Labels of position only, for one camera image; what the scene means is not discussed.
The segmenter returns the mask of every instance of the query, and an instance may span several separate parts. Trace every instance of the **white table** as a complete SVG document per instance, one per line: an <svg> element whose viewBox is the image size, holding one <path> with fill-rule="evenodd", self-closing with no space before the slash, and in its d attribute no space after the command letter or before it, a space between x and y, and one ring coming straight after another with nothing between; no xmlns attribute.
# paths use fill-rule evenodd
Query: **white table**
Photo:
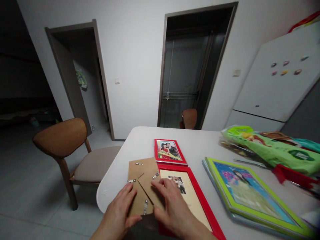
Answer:
<svg viewBox="0 0 320 240"><path fill-rule="evenodd" d="M104 213L127 183L128 162L154 156L154 139L177 140L179 147L196 177L213 214L215 215L225 237L231 239L278 239L278 237L262 231L232 222L212 185L201 160L211 157L226 162L234 162L239 155L218 145L220 132L185 130L156 127L135 127L123 144L97 191L97 204ZM282 199L298 216L317 207L317 200L303 194L301 189L292 184L281 185L275 175L254 165L237 162L249 166L259 177Z"/></svg>

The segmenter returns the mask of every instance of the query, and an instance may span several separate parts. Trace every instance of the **green plastic bag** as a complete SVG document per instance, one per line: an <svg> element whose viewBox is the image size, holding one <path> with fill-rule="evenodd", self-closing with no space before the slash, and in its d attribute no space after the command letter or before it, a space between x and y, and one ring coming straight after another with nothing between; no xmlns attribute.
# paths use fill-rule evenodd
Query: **green plastic bag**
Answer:
<svg viewBox="0 0 320 240"><path fill-rule="evenodd" d="M305 175L320 170L320 154L263 137L249 126L231 126L222 130L225 138L247 146L271 166L282 164Z"/></svg>

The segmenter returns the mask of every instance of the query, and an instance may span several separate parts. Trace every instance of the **tiled floor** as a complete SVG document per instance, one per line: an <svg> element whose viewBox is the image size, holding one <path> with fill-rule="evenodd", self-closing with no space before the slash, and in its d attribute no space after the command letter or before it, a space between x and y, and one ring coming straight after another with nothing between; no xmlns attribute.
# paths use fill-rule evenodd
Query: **tiled floor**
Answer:
<svg viewBox="0 0 320 240"><path fill-rule="evenodd" d="M108 128L88 137L92 150L122 146ZM79 208L72 211L58 164L32 143L38 131L29 123L0 130L0 239L89 239L102 219L97 188L76 186ZM83 145L67 157L69 170L86 154Z"/></svg>

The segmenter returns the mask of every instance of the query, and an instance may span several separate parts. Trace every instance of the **white refrigerator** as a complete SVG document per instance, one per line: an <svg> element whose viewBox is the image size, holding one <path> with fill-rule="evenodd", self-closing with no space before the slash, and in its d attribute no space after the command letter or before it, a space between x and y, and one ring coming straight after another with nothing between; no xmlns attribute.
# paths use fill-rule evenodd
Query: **white refrigerator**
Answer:
<svg viewBox="0 0 320 240"><path fill-rule="evenodd" d="M263 44L226 127L280 130L319 77L320 22Z"/></svg>

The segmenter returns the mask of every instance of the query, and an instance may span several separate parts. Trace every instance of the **chair backrest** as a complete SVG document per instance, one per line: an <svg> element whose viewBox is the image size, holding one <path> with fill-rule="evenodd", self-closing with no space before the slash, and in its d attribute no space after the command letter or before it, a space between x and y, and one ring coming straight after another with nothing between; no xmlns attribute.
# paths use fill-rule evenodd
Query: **chair backrest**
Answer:
<svg viewBox="0 0 320 240"><path fill-rule="evenodd" d="M37 133L32 141L44 153L65 158L87 139L87 128L81 118L72 118Z"/></svg>
<svg viewBox="0 0 320 240"><path fill-rule="evenodd" d="M193 129L197 123L198 113L194 108L186 109L181 113L185 129Z"/></svg>

